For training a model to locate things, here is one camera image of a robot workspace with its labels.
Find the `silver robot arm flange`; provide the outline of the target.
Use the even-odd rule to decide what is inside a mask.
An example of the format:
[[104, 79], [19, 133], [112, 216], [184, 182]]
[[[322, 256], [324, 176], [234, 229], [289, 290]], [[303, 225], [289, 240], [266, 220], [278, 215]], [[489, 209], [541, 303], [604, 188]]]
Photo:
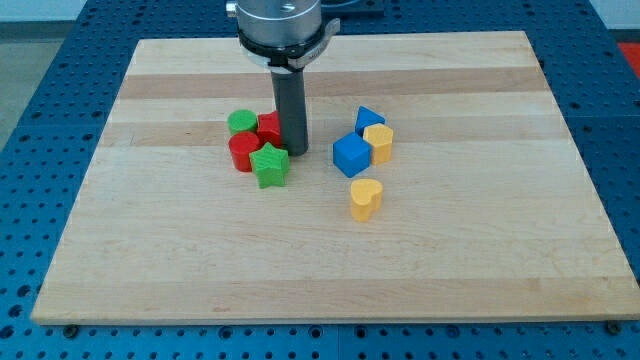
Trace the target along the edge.
[[249, 60], [277, 74], [303, 70], [341, 28], [338, 18], [322, 18], [320, 0], [229, 0], [225, 10]]

